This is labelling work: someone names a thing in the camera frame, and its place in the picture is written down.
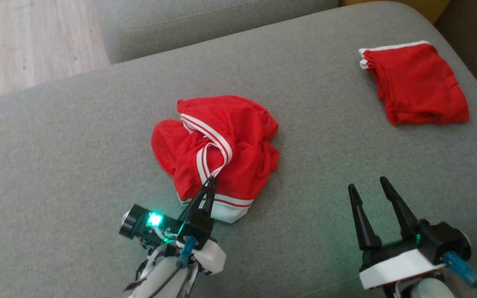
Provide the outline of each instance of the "red garment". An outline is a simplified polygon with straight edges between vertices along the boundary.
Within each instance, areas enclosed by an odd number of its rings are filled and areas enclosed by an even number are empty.
[[[427,41],[360,49],[393,125],[469,121],[469,107],[450,66]]]
[[[210,175],[217,177],[212,217],[232,223],[246,214],[277,169],[268,143],[279,125],[259,104],[239,96],[179,100],[180,121],[161,121],[152,149],[187,205]]]

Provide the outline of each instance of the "red cloth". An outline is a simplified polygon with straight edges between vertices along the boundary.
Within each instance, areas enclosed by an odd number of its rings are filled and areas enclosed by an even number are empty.
[[[180,121],[156,125],[151,145],[188,204],[210,175],[217,177],[212,217],[232,223],[246,214],[277,169],[279,151],[269,141],[278,123],[259,104],[239,96],[179,100]]]
[[[450,66],[427,41],[360,49],[393,125],[469,121],[469,107]]]

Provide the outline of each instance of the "gray sofa cushion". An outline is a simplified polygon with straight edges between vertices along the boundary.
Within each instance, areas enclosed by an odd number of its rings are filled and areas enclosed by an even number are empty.
[[[337,7],[338,0],[96,0],[112,64]]]
[[[469,123],[386,119],[357,51],[422,39],[454,70]],[[281,159],[248,214],[216,225],[226,268],[202,276],[194,298],[369,297],[347,186],[383,241],[396,240],[381,175],[416,216],[463,230],[477,262],[477,82],[419,13],[373,2],[0,98],[0,297],[117,297],[145,256],[117,234],[123,213],[134,203],[181,211],[153,156],[153,127],[178,118],[180,98],[224,93],[279,121]]]

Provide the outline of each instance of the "green light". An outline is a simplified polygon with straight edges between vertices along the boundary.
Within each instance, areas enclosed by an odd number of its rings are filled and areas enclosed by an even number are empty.
[[[146,225],[159,226],[159,224],[161,224],[162,219],[163,219],[163,215],[152,212],[150,213],[150,216],[148,217],[148,221],[146,222]]]

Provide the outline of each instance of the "floor plank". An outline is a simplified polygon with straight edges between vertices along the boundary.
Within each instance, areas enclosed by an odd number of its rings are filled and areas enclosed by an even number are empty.
[[[0,0],[0,95],[108,65],[93,0]]]

